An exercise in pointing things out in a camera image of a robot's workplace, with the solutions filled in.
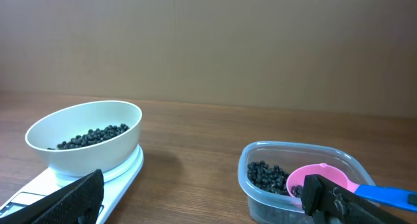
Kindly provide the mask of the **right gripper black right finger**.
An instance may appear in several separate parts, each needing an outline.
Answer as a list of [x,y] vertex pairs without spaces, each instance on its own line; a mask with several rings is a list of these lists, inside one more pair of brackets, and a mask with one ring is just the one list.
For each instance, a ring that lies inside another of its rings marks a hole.
[[304,179],[302,209],[314,223],[338,219],[346,224],[401,224],[406,221],[373,202],[410,210],[410,191],[361,185],[353,193],[321,175]]

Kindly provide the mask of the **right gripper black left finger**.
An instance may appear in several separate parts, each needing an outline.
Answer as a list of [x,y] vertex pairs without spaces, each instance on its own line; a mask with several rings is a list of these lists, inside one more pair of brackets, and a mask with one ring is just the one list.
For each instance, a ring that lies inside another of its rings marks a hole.
[[104,199],[100,169],[1,218],[1,224],[95,224]]

